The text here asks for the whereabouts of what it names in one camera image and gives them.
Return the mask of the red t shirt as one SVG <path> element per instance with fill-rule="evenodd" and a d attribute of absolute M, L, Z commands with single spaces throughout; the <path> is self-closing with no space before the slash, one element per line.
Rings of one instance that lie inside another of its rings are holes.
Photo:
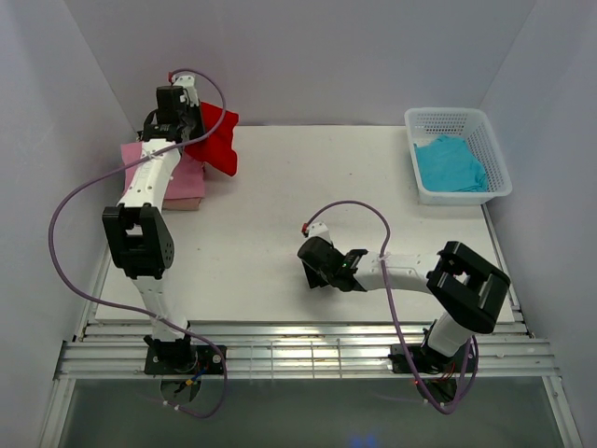
<path fill-rule="evenodd" d="M 238 155 L 232 143 L 239 120 L 237 113 L 227 111 L 213 134 L 204 141 L 186 147 L 185 152 L 192 159 L 208 163 L 225 175 L 235 176 L 238 171 Z"/>

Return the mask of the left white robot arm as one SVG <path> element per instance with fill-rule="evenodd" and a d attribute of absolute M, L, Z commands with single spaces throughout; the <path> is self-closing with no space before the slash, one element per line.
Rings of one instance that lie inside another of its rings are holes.
<path fill-rule="evenodd" d="M 118 204 L 105 208 L 102 222 L 114 265 L 132 281 L 153 320 L 146 344 L 159 363 L 184 373 L 196 366 L 198 351 L 185 333 L 187 319 L 165 294 L 174 239 L 161 213 L 183 149 L 164 149 L 201 136 L 204 126 L 190 77 L 158 87 L 156 97 L 157 108 L 146 117 L 141 134 L 140 157 L 145 161 L 134 167 Z"/>

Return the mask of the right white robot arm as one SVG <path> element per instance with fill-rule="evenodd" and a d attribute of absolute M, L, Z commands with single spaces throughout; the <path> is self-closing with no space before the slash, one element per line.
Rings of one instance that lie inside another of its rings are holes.
<path fill-rule="evenodd" d="M 390 289 L 428 294 L 444 312 L 425 334 L 423 364 L 442 371 L 477 334 L 493 332 L 511 280 L 463 243 L 449 241 L 435 255 L 382 256 L 366 249 L 341 253 L 314 236 L 298 250 L 310 288 L 342 292 Z"/>

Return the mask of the pink folded t shirt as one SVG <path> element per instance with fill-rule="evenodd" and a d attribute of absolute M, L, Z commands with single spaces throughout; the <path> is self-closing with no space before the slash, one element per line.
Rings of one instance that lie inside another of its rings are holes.
<path fill-rule="evenodd" d="M 121 158 L 124 164 L 141 158 L 142 144 L 134 142 L 120 146 Z M 174 168 L 172 180 L 165 192 L 166 201 L 203 198 L 205 194 L 203 163 L 194 160 L 187 153 L 182 155 L 180 162 Z"/>

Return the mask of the blue t shirt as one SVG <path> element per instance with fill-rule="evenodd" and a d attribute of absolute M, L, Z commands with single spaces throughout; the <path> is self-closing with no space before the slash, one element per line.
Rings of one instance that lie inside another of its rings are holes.
<path fill-rule="evenodd" d="M 415 145 L 423 186 L 436 192 L 487 192 L 488 178 L 482 163 L 466 141 L 441 135 L 430 144 Z"/>

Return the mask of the white plastic basket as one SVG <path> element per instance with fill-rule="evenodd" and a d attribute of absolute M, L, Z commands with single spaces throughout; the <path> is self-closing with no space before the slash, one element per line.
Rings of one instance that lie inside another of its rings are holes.
<path fill-rule="evenodd" d="M 427 205 L 482 205 L 510 194 L 512 184 L 487 116 L 478 109 L 458 107 L 411 108 L 405 113 L 410 155 L 420 201 Z M 436 192 L 427 190 L 419 173 L 414 146 L 426 146 L 441 135 L 459 137 L 484 166 L 487 192 Z"/>

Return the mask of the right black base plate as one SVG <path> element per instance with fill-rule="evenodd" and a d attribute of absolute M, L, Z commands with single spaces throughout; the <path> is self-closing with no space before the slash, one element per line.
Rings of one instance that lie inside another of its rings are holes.
<path fill-rule="evenodd" d="M 444 373 L 456 373 L 465 366 L 466 373 L 472 373 L 478 361 L 478 356 L 473 346 L 466 348 L 464 345 L 453 357 L 439 358 L 426 355 L 423 348 L 417 344 L 407 345 L 412 362 L 420 374 L 439 375 Z M 390 360 L 390 371 L 394 374 L 411 373 L 410 364 L 407 361 L 404 349 L 400 343 L 392 344 L 387 355 Z"/>

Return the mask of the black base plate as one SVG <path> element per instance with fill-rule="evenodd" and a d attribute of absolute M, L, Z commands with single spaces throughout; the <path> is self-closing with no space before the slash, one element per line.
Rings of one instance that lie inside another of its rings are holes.
<path fill-rule="evenodd" d="M 478 356 L 473 346 L 466 348 L 464 345 L 453 357 L 439 358 L 426 355 L 423 348 L 417 344 L 407 345 L 412 362 L 420 374 L 439 375 L 444 373 L 456 373 L 465 366 L 466 373 L 472 373 L 478 361 Z M 410 364 L 407 361 L 404 349 L 400 343 L 392 344 L 387 355 L 390 360 L 390 371 L 394 374 L 411 373 Z"/>
<path fill-rule="evenodd" d="M 149 347 L 144 374 L 192 376 L 203 372 L 220 375 L 224 371 L 222 359 L 227 355 L 228 348 L 225 345 L 219 345 L 217 348 L 220 353 L 209 345 L 190 345 L 182 348 Z"/>

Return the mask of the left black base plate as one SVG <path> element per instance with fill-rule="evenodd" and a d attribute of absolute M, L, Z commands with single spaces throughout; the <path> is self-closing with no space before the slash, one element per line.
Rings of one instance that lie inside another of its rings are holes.
<path fill-rule="evenodd" d="M 203 372 L 220 375 L 224 371 L 222 359 L 227 355 L 228 348 L 225 345 L 219 345 L 217 348 L 220 353 L 209 345 L 190 345 L 182 348 L 149 347 L 144 374 L 192 376 Z"/>

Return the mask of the aluminium frame rails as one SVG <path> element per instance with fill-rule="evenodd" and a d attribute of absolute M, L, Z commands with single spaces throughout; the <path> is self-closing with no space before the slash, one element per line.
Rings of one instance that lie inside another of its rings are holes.
<path fill-rule="evenodd" d="M 234 379 L 310 376 L 346 378 L 389 373 L 382 355 L 400 338 L 417 342 L 438 313 L 420 293 L 400 293 L 393 305 L 323 291 L 309 294 L 294 255 L 301 219 L 330 213 L 340 238 L 387 242 L 390 252 L 418 251 L 462 237 L 495 264 L 505 265 L 486 204 L 424 205 L 414 199 L 374 207 L 360 201 L 251 205 L 238 196 L 199 211 L 168 211 L 176 256 L 167 295 L 195 329 L 196 339 L 231 348 Z"/>

